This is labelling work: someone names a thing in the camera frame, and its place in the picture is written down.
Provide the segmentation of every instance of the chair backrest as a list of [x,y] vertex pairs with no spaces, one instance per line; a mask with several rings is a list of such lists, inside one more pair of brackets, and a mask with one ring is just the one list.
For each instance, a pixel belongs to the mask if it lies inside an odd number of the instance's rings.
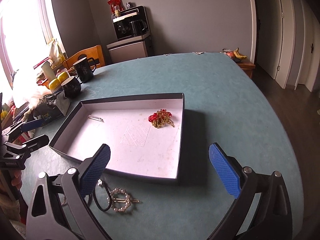
[[[72,57],[68,58],[66,61],[63,62],[63,66],[66,69],[70,69],[73,67],[73,64],[76,63],[81,58],[94,58],[94,62],[97,65],[97,68],[105,66],[105,61],[102,53],[102,47],[101,45],[97,45],[92,48],[83,49],[76,54],[74,54]],[[92,61],[89,61],[89,65],[93,68],[94,64]]]

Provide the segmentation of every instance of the table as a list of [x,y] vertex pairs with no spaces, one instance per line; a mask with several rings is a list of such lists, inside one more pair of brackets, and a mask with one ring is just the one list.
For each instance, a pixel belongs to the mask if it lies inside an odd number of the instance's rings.
[[[227,155],[257,173],[281,171],[292,208],[293,235],[302,225],[303,191],[297,160],[278,117],[248,76],[222,53],[171,54],[121,62],[99,68],[82,85],[81,99],[135,94],[183,92],[185,115],[178,186],[140,182],[103,174],[111,189],[124,188],[135,204],[125,214],[92,212],[112,239],[206,239],[221,221],[233,197],[227,193],[208,158],[209,145],[218,142]],[[64,118],[39,129],[51,139]],[[78,165],[49,147],[32,154],[23,171],[21,192],[27,203],[38,174],[64,173]],[[105,193],[97,188],[98,199]],[[258,198],[241,228],[245,231]],[[67,218],[68,208],[64,208]]]
[[252,78],[253,70],[256,68],[255,64],[245,58],[237,63],[237,65],[248,75],[248,77]]

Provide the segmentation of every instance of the blue gripper pad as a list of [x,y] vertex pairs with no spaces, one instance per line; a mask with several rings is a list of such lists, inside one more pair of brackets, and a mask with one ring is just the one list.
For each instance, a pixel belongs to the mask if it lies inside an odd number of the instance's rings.
[[209,159],[227,192],[238,198],[241,191],[240,177],[226,159],[226,154],[216,144],[212,144],[209,147]]
[[106,144],[102,144],[93,157],[83,161],[83,163],[87,160],[90,160],[91,162],[80,178],[80,195],[82,198],[93,192],[98,179],[100,179],[101,174],[110,161],[110,155],[110,147]]

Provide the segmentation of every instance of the wooden side table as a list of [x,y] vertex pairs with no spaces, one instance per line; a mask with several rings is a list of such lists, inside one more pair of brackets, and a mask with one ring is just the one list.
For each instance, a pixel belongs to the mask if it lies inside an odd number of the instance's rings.
[[256,65],[253,64],[250,60],[243,59],[241,62],[237,63],[238,66],[248,75],[248,77],[251,79],[253,70],[256,68]]

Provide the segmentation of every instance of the wooden floor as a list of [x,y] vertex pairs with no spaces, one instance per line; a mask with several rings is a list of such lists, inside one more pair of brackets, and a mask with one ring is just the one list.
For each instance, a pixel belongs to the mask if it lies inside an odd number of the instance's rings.
[[278,115],[296,154],[302,177],[304,220],[296,240],[320,239],[320,109],[319,93],[304,85],[282,89],[259,66],[253,82]]

